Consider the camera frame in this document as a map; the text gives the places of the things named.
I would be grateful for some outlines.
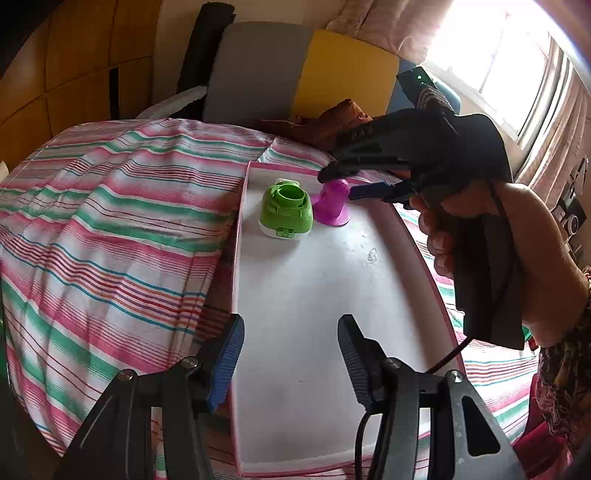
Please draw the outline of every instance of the screw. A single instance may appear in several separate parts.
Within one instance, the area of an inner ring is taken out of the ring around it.
[[[187,356],[181,360],[181,366],[187,370],[191,370],[199,366],[199,360],[193,356]]]
[[[457,370],[452,370],[451,376],[453,377],[454,383],[460,383],[460,382],[464,381],[464,376],[462,375],[461,372],[459,372]]]
[[[134,377],[134,373],[135,372],[133,370],[126,368],[117,374],[117,379],[122,382],[127,382]]]
[[[386,359],[388,365],[390,365],[391,367],[394,368],[400,368],[402,366],[402,364],[400,363],[400,360],[397,360],[395,358],[387,358]]]

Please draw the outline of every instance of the striped bedsheet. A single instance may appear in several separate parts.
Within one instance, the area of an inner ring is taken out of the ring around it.
[[[120,369],[166,369],[219,332],[229,313],[228,239],[248,162],[318,169],[328,160],[241,127],[111,121],[68,129],[11,172],[0,184],[9,377],[58,453]],[[461,340],[453,283],[435,274],[415,212],[399,212]],[[463,359],[507,436],[518,438],[537,357],[473,342]],[[155,467],[165,478],[160,425],[155,409]],[[426,445],[423,439],[418,478],[426,476]],[[227,411],[212,417],[208,453],[220,474],[235,476]]]

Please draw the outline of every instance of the yellow cushion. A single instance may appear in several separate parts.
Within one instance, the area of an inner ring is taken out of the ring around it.
[[[347,98],[369,116],[386,113],[398,73],[396,55],[328,30],[316,30],[291,105],[292,115],[318,117]]]

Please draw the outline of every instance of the magenta plastic object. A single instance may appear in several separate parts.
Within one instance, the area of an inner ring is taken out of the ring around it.
[[[319,195],[312,195],[314,219],[329,226],[342,226],[351,218],[346,203],[351,186],[345,179],[326,182]]]

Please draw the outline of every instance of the blue gripper pad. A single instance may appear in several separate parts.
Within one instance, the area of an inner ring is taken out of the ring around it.
[[[207,396],[207,406],[211,412],[214,412],[226,398],[230,380],[244,344],[244,320],[240,315],[235,315],[235,317],[234,320],[232,318],[228,320],[228,322],[233,321],[233,325],[223,340],[216,363],[212,368],[209,395]]]

